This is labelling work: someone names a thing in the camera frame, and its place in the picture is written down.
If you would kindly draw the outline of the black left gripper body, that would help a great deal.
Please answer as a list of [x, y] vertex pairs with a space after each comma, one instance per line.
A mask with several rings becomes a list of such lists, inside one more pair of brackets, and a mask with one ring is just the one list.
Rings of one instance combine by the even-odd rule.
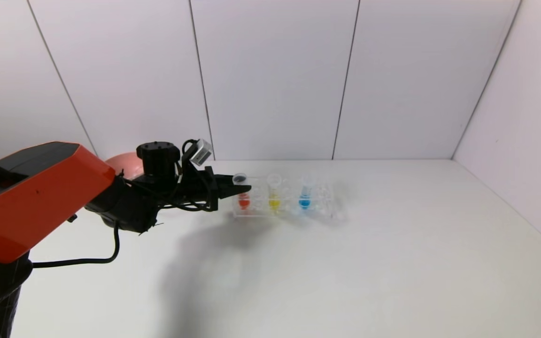
[[184, 166], [182, 177], [182, 199], [195, 210], [212, 212], [217, 209], [217, 200], [213, 192], [213, 170], [211, 166], [197, 169]]

